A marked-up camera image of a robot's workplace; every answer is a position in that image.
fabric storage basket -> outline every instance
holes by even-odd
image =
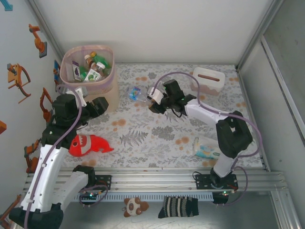
[[[85,55],[95,51],[111,64],[112,70],[109,76],[98,82],[90,83],[74,83],[74,74],[72,68],[72,61],[76,61],[79,65],[88,66],[84,58]],[[119,86],[118,76],[115,70],[113,51],[104,45],[85,45],[78,46],[66,52],[61,63],[60,77],[64,83],[77,87],[86,87],[88,96],[85,98],[86,102],[91,102],[97,97],[105,97],[109,106],[107,112],[115,111],[119,106]]]

floral tablecloth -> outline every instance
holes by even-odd
[[[196,137],[217,139],[213,126],[186,116],[176,117],[170,110],[165,114],[154,114],[148,107],[134,102],[125,95],[128,86],[148,88],[162,75],[170,72],[193,74],[195,67],[223,72],[226,76],[224,89],[219,96],[201,94],[202,102],[223,111],[238,110],[248,118],[246,103],[242,95],[237,73],[233,65],[189,65],[189,64],[118,64],[120,104],[115,112],[92,119],[79,134],[97,135],[105,138],[114,148],[112,152],[90,152],[83,157],[65,157],[64,167],[83,164],[93,167],[212,167],[214,160],[193,155]],[[196,95],[190,89],[189,80],[183,75],[172,75],[184,94]],[[253,141],[244,154],[256,150]],[[261,167],[259,155],[239,160],[244,167]]]

striped sock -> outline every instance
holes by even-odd
[[[198,216],[198,199],[192,197],[166,197],[158,218]]]

red plush fish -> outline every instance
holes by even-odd
[[[95,135],[76,135],[72,140],[69,153],[72,156],[85,156],[91,151],[107,153],[113,150],[109,143],[102,137]]]

brown and white plush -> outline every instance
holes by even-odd
[[[138,216],[146,211],[149,207],[147,202],[141,202],[140,198],[126,198],[124,203],[127,205],[124,212],[125,217]]]

